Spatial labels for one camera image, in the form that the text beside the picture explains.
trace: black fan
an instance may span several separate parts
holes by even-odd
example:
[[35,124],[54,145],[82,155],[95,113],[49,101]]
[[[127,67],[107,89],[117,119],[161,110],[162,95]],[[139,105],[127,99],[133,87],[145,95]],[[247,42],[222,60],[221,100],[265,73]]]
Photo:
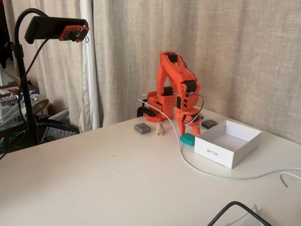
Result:
[[[55,120],[38,121],[37,129],[39,144],[79,134],[77,129]],[[26,125],[16,127],[4,137],[3,150],[10,153],[31,146],[30,136]]]

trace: black cable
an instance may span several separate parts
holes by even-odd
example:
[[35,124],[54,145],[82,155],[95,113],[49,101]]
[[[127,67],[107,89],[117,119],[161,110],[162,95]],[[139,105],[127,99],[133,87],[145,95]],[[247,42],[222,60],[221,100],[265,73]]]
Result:
[[21,115],[21,117],[22,117],[24,123],[25,123],[25,118],[24,118],[24,116],[23,116],[23,114],[22,114],[22,111],[21,111],[21,99],[20,99],[20,96],[21,96],[21,88],[22,88],[22,86],[23,86],[23,83],[24,83],[24,82],[27,82],[26,76],[27,76],[28,72],[30,71],[30,69],[32,68],[32,65],[33,65],[34,61],[36,60],[36,58],[38,57],[38,54],[39,54],[39,52],[41,51],[42,47],[46,44],[46,42],[47,42],[48,40],[49,40],[49,39],[46,39],[45,41],[43,41],[43,43],[42,43],[41,46],[39,47],[39,49],[38,49],[36,55],[34,55],[34,58],[33,58],[32,62],[31,62],[31,64],[29,65],[27,71],[25,72],[23,78],[21,79],[21,83],[20,83],[20,87],[19,87],[18,108],[19,108],[19,113],[20,113],[20,115]]
[[[203,98],[203,96],[201,96],[200,94],[194,94],[194,93],[191,93],[189,94],[190,95],[198,95],[199,97]],[[201,113],[201,110],[203,109],[203,106],[204,106],[204,98],[203,98],[203,103],[202,103],[202,106],[201,106],[201,109],[199,110],[197,116],[194,118],[194,119],[191,119],[189,122],[185,123],[184,125],[188,125],[189,123],[191,123],[192,121],[196,120],[197,117],[200,117],[200,113]]]
[[271,224],[269,224],[267,221],[265,221],[262,217],[260,217],[258,214],[256,214],[254,211],[252,211],[251,209],[249,209],[247,206],[245,206],[244,204],[237,202],[237,201],[233,201],[230,202],[228,205],[226,205],[216,216],[215,218],[213,218],[213,220],[208,224],[208,226],[212,226],[215,224],[215,222],[231,207],[231,206],[240,206],[241,208],[243,208],[244,210],[246,210],[249,214],[251,214],[253,217],[255,217],[257,220],[259,220],[261,223],[263,223],[265,226],[272,226]]
[[0,156],[0,160],[3,159],[6,154],[7,153],[4,153],[2,156]]

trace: gray small box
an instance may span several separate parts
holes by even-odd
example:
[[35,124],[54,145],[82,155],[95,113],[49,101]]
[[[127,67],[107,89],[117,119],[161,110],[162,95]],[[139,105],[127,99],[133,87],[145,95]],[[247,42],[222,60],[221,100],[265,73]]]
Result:
[[149,133],[151,131],[151,128],[146,125],[145,123],[140,123],[134,126],[135,130],[137,130],[139,133]]

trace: black stand pole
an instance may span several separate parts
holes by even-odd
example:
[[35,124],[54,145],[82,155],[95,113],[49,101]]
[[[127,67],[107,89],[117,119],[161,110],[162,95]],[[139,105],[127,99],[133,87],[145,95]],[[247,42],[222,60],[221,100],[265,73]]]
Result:
[[[24,10],[20,14],[20,16],[18,17],[18,19],[16,21],[14,54],[15,54],[15,58],[17,61],[17,66],[18,66],[19,76],[20,76],[21,81],[25,74],[25,66],[24,66],[24,60],[23,60],[23,57],[24,57],[23,48],[19,41],[19,29],[20,29],[22,20],[29,13],[36,13],[40,16],[47,16],[44,12],[42,12],[36,8],[29,8],[29,9]],[[29,133],[28,138],[30,139],[29,146],[38,145],[39,139],[38,139],[37,123],[34,119],[33,112],[32,112],[32,103],[30,100],[30,94],[29,94],[29,90],[28,90],[27,80],[26,80],[26,82],[23,83],[22,90],[23,90],[24,103],[25,103],[27,119],[28,119],[27,128],[28,128],[28,133]]]

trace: white cable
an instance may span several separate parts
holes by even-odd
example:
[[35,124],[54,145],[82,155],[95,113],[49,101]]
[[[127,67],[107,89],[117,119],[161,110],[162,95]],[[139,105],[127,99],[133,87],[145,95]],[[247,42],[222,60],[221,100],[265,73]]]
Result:
[[283,174],[291,175],[291,176],[293,176],[293,177],[295,177],[295,178],[301,180],[301,177],[299,177],[299,176],[297,176],[297,175],[295,175],[295,174],[293,174],[293,173],[282,172],[282,173],[280,173],[280,179],[281,179],[282,183],[285,185],[285,187],[288,187],[288,186],[287,186],[286,182],[284,182],[284,180],[283,180],[283,178],[282,178],[282,175],[283,175]]
[[267,176],[269,174],[272,174],[272,173],[276,173],[276,172],[280,172],[280,171],[283,171],[283,170],[301,170],[300,168],[281,168],[281,169],[277,169],[277,170],[273,170],[271,172],[268,172],[268,173],[264,173],[264,174],[261,174],[261,175],[258,175],[258,176],[254,176],[254,177],[248,177],[248,178],[232,178],[232,177],[222,177],[222,176],[217,176],[217,175],[213,175],[213,174],[210,174],[210,173],[206,173],[204,171],[201,171],[200,169],[194,167],[191,163],[189,163],[186,158],[184,157],[182,151],[181,151],[181,146],[180,146],[180,140],[179,140],[179,136],[178,136],[178,133],[177,133],[177,130],[175,129],[174,127],[174,124],[173,122],[170,120],[170,118],[164,114],[163,112],[161,112],[159,109],[149,105],[148,103],[146,102],[143,102],[140,98],[142,97],[146,97],[147,95],[143,95],[141,97],[138,98],[138,100],[140,102],[142,102],[143,104],[149,106],[149,107],[152,107],[153,109],[157,110],[158,112],[160,112],[161,114],[163,114],[168,120],[169,122],[171,123],[171,125],[173,126],[174,128],[174,133],[177,137],[177,141],[178,141],[178,147],[179,147],[179,151],[180,151],[180,156],[181,156],[181,159],[184,161],[185,164],[187,164],[190,168],[192,168],[193,170],[195,170],[196,172],[198,173],[201,173],[203,175],[206,175],[206,176],[209,176],[209,177],[213,177],[213,178],[219,178],[219,179],[231,179],[231,180],[252,180],[252,179],[256,179],[256,178],[261,178],[261,177],[264,177],[264,176]]
[[248,215],[248,212],[245,213],[244,215],[242,215],[242,216],[241,216],[240,218],[238,218],[237,220],[233,221],[232,223],[227,224],[227,225],[223,225],[223,226],[230,226],[230,225],[232,225],[232,224],[238,222],[238,221],[241,220],[242,218],[244,218],[246,215]]

